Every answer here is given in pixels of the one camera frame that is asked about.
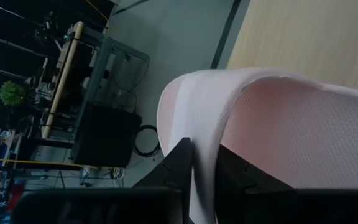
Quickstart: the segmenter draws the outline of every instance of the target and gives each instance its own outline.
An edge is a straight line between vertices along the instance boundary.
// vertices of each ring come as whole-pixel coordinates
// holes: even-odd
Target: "gray floor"
[[[250,0],[242,0],[227,39],[219,68],[225,68],[236,41],[242,20]],[[122,1],[119,8],[130,4]],[[151,63],[148,72],[140,85],[134,90],[138,97],[137,113],[143,124],[156,124],[156,111],[160,95],[165,86],[174,78],[208,69],[211,66],[216,47],[218,46],[223,27],[229,15],[233,0],[150,0],[130,11],[114,16],[110,20],[111,37],[150,55]],[[133,78],[133,73],[120,74],[122,78]],[[142,133],[138,144],[151,149],[157,138],[153,133]],[[40,158],[62,161],[63,149],[43,149]],[[126,169],[124,185],[130,187],[148,174],[160,161],[162,155],[144,159],[132,156]],[[92,173],[93,176],[104,176],[106,172]],[[78,172],[64,172],[63,176],[78,175]],[[122,185],[112,180],[90,180],[95,187],[114,187]],[[55,178],[44,181],[35,180],[34,184],[45,184],[53,187]],[[78,178],[66,178],[66,187],[78,187]],[[34,185],[34,188],[45,186]]]

